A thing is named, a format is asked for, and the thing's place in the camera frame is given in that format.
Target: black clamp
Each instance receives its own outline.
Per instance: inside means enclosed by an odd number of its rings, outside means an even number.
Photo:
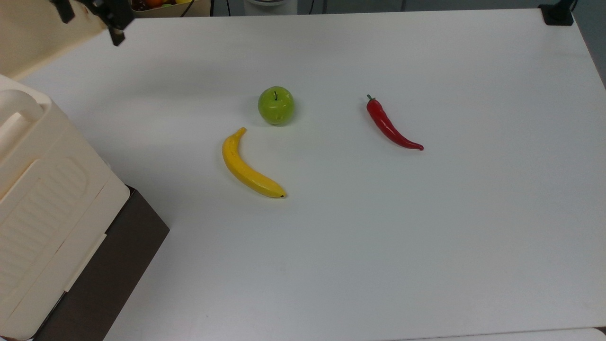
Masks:
[[[574,19],[570,6],[575,0],[560,0],[555,5],[539,5],[543,20],[549,26],[572,26]]]

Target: fruit basket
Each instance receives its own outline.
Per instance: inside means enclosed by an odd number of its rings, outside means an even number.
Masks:
[[[183,14],[189,2],[132,0],[131,5],[135,18],[178,18]],[[210,0],[194,0],[190,9],[187,10],[186,16],[210,16]]]

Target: container handle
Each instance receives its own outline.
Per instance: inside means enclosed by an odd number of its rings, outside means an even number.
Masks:
[[[0,91],[0,126],[17,112],[29,122],[37,121],[44,114],[40,104],[27,92],[14,89]]]

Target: black mount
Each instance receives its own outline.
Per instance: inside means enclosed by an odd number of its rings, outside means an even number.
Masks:
[[[98,16],[110,32],[115,46],[124,40],[124,29],[134,20],[135,16],[130,9],[128,0],[77,0],[84,4],[88,10]],[[50,0],[55,5],[61,21],[70,22],[74,18],[74,11],[69,0]]]
[[[574,0],[560,0],[555,5],[539,5],[543,20],[549,26],[572,26],[574,19],[570,6]]]

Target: white bin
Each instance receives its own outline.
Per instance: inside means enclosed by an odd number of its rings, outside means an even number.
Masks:
[[[244,0],[244,15],[296,15],[297,0]]]
[[[48,96],[0,76],[0,335],[34,335],[129,195]]]

